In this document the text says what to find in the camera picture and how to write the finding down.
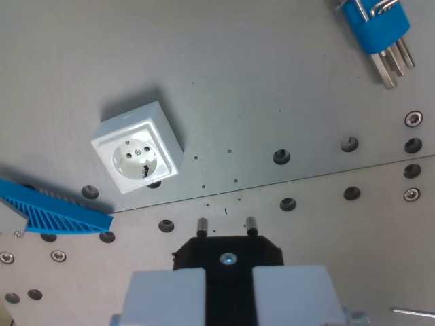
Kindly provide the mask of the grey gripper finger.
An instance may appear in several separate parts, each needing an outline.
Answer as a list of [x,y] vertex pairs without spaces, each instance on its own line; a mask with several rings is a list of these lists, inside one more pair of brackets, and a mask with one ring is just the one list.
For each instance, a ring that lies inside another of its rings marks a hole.
[[134,272],[111,325],[204,325],[206,272],[202,268]]
[[258,266],[253,281],[259,325],[346,324],[325,266]]

